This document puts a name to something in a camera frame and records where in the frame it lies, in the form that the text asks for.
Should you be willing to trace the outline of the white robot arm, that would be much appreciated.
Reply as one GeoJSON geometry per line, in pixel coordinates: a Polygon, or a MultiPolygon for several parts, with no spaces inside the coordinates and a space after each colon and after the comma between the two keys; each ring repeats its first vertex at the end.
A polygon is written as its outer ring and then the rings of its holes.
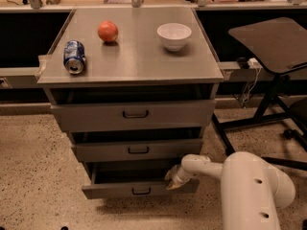
{"type": "Polygon", "coordinates": [[[223,230],[281,230],[277,210],[295,199],[286,173],[246,151],[232,153],[223,163],[188,154],[167,171],[167,188],[177,189],[199,175],[221,183],[223,230]]]}

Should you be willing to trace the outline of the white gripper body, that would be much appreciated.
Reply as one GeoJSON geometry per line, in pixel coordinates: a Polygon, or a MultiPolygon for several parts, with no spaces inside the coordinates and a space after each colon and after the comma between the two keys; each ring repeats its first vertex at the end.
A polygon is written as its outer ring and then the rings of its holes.
{"type": "Polygon", "coordinates": [[[175,173],[172,179],[173,185],[175,187],[181,187],[185,185],[187,182],[189,182],[193,177],[194,175],[183,169],[181,165],[176,165],[175,173]]]}

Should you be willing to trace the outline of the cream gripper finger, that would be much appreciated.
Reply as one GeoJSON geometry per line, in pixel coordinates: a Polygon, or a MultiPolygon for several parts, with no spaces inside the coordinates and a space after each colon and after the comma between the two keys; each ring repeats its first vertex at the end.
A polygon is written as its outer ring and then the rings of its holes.
{"type": "Polygon", "coordinates": [[[174,175],[176,174],[176,171],[177,171],[177,167],[173,166],[170,170],[167,171],[164,179],[165,180],[172,180],[174,175]]]}
{"type": "Polygon", "coordinates": [[[183,182],[171,181],[166,187],[167,190],[175,190],[183,186],[183,182]]]}

